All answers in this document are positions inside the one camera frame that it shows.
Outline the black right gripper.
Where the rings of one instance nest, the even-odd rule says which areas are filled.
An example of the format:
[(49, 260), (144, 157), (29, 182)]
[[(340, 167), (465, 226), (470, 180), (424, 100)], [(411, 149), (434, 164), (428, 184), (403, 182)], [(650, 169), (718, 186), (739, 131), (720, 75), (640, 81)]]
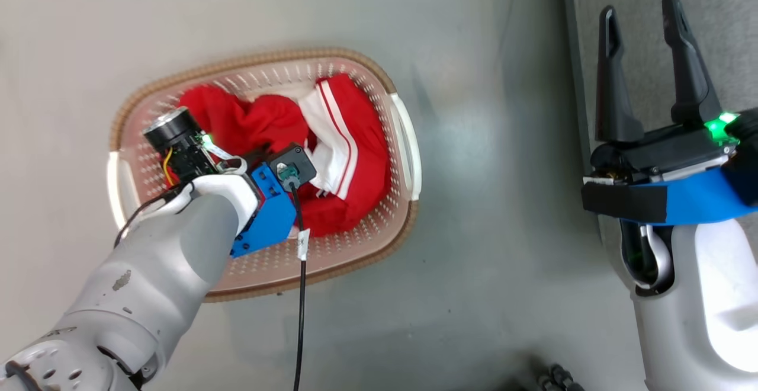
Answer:
[(625, 45), (614, 6), (599, 14), (595, 139), (584, 183), (641, 185), (681, 180), (722, 166), (756, 131), (756, 109), (722, 113), (722, 105), (681, 0), (661, 0), (664, 37), (672, 51), (675, 124), (644, 135), (631, 107), (622, 59)]

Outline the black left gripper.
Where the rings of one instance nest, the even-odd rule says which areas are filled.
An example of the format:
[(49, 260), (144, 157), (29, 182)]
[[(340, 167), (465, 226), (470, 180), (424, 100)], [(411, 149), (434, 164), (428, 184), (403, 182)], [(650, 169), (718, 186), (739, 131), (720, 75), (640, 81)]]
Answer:
[(267, 186), (267, 169), (254, 171), (243, 157), (217, 145), (186, 107), (156, 118), (143, 136), (159, 154), (160, 169), (171, 187), (219, 187), (238, 181)]

